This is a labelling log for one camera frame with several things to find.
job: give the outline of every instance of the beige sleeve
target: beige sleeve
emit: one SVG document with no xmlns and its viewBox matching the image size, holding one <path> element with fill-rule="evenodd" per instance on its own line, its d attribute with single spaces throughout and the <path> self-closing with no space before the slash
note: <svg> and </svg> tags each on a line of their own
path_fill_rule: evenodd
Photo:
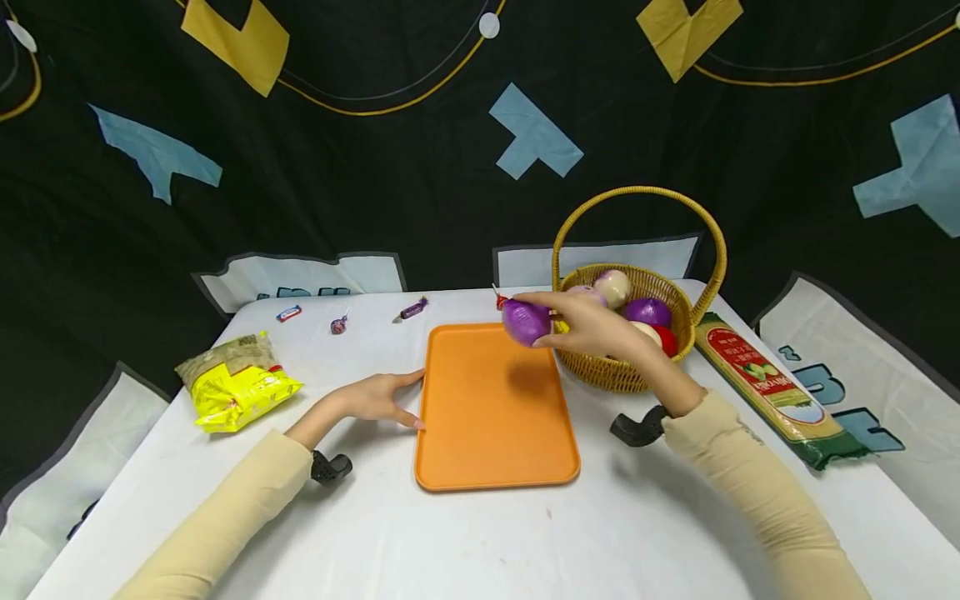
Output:
<svg viewBox="0 0 960 600">
<path fill-rule="evenodd" d="M 272 430 L 114 600 L 206 598 L 253 534 L 297 494 L 312 463 L 306 448 Z"/>
<path fill-rule="evenodd" d="M 870 598 L 800 482 L 715 392 L 689 415 L 664 419 L 666 442 L 750 520 L 786 600 Z"/>
</svg>

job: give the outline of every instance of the spaghetti package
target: spaghetti package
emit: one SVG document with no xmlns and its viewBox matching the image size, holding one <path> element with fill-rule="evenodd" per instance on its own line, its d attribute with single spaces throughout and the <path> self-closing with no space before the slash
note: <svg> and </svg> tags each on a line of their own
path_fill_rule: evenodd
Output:
<svg viewBox="0 0 960 600">
<path fill-rule="evenodd" d="M 176 368 L 204 431 L 238 431 L 303 386 L 276 363 L 267 332 L 245 335 L 183 361 Z"/>
<path fill-rule="evenodd" d="M 793 384 L 713 313 L 697 325 L 696 344 L 713 367 L 805 463 L 823 470 L 836 458 L 869 453 L 806 390 Z"/>
</svg>

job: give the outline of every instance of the yellow snack bag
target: yellow snack bag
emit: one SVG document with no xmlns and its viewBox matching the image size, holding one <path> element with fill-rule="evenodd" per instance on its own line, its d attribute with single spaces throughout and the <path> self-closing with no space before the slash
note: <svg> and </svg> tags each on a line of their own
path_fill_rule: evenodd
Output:
<svg viewBox="0 0 960 600">
<path fill-rule="evenodd" d="M 211 348 L 176 371 L 197 408 L 196 424 L 210 433 L 238 431 L 303 386 L 276 362 L 266 331 Z"/>
</svg>

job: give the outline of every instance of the white tablecloth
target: white tablecloth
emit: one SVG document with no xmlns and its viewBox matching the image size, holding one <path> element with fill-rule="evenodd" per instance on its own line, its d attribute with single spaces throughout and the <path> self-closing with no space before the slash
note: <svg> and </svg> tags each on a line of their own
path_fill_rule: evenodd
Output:
<svg viewBox="0 0 960 600">
<path fill-rule="evenodd" d="M 703 284 L 681 282 L 692 299 Z M 490 290 L 428 294 L 426 310 L 391 319 L 417 294 L 261 300 L 244 307 L 225 341 L 270 331 L 299 398 L 233 436 L 210 437 L 181 391 L 30 596 L 109 598 L 273 427 L 283 431 L 330 390 L 373 372 L 422 365 L 440 324 L 499 321 Z M 302 314 L 275 316 L 299 303 Z M 328 333 L 350 308 L 348 331 Z M 732 309 L 719 313 L 781 371 Z M 960 597 L 960 553 L 874 459 L 813 474 L 696 350 L 684 368 L 721 390 L 815 498 L 874 598 Z M 340 423 L 322 442 L 354 470 L 329 491 L 309 483 L 250 543 L 214 597 L 336 599 L 690 598 L 768 600 L 767 563 L 742 517 L 673 457 L 662 440 L 629 448 L 609 433 L 624 412 L 641 418 L 650 394 L 612 396 L 561 367 L 583 466 L 558 488 L 434 495 L 413 476 L 415 436 L 391 423 Z M 417 411 L 420 395 L 405 402 Z"/>
</svg>

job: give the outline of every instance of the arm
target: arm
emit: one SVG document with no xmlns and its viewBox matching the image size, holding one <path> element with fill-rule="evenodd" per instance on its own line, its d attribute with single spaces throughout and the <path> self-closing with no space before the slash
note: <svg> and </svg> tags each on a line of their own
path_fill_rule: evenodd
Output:
<svg viewBox="0 0 960 600">
<path fill-rule="evenodd" d="M 310 478 L 311 450 L 344 417 L 391 419 L 422 428 L 393 392 L 423 377 L 374 375 L 314 404 L 286 435 L 273 430 L 133 575 L 114 600 L 202 600 L 250 538 Z"/>
<path fill-rule="evenodd" d="M 535 346 L 607 354 L 636 367 L 670 415 L 666 442 L 724 492 L 747 517 L 770 558 L 787 600 L 869 600 L 839 541 L 816 505 L 736 410 L 704 390 L 650 340 L 616 313 L 575 295 L 522 294 L 516 300 L 562 313 L 569 333 Z"/>
</svg>

